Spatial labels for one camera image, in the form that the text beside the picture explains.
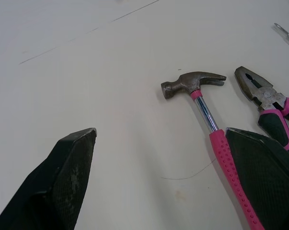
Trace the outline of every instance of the claw hammer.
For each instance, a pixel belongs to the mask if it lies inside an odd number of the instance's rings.
[[[224,85],[225,76],[207,73],[191,72],[181,75],[174,82],[164,82],[161,84],[165,99],[173,97],[177,92],[187,92],[196,103],[202,117],[210,131],[210,140],[216,159],[229,182],[238,202],[245,214],[245,217],[252,230],[263,230],[263,226],[256,216],[249,200],[247,199],[237,175],[235,163],[224,131],[219,129],[214,121],[200,90],[202,84]]]

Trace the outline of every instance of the pink rubber grip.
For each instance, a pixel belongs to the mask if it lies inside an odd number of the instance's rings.
[[[244,211],[245,217],[252,230],[264,230],[256,216],[248,198],[246,197],[237,175],[234,160],[232,158],[231,150],[223,130],[217,130],[210,134],[211,145],[215,156],[223,170],[227,181],[230,183],[239,204]]]

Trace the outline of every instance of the black object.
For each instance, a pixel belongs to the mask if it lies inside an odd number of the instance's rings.
[[[96,136],[96,130],[88,128],[59,140],[0,215],[0,230],[73,230]]]
[[[289,230],[289,153],[271,138],[228,128],[241,186],[266,230]]]
[[[273,139],[277,140],[282,146],[287,146],[289,144],[288,126],[281,113],[274,113],[273,111],[269,114],[260,115],[258,125],[262,127]]]

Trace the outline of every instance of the white table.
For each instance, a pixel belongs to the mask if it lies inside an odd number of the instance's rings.
[[[0,213],[60,138],[96,127],[76,230],[248,229],[195,104],[160,83],[225,75],[202,86],[219,128],[263,134],[233,73],[289,96],[289,45],[271,28],[289,31],[289,1],[152,2],[0,1]]]

